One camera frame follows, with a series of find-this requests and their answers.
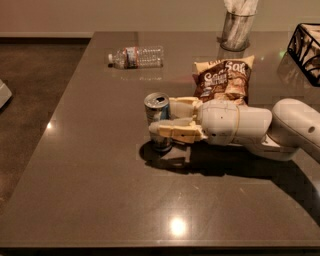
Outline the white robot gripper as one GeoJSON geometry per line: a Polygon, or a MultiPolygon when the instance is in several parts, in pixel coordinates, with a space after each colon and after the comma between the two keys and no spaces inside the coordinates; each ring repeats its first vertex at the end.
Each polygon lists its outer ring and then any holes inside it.
{"type": "Polygon", "coordinates": [[[272,121],[271,111],[236,105],[230,101],[203,103],[197,97],[170,97],[171,118],[149,125],[149,131],[164,138],[192,144],[206,140],[211,145],[260,144],[272,121]]]}

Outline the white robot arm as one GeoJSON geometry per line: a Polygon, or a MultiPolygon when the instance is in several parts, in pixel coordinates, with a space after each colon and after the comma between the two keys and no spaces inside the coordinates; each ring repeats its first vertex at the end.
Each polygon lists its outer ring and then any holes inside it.
{"type": "Polygon", "coordinates": [[[195,97],[171,98],[169,106],[173,117],[152,122],[151,133],[189,144],[241,145],[276,161],[303,150],[320,162],[320,112],[297,99],[282,99],[270,110],[195,97]]]}

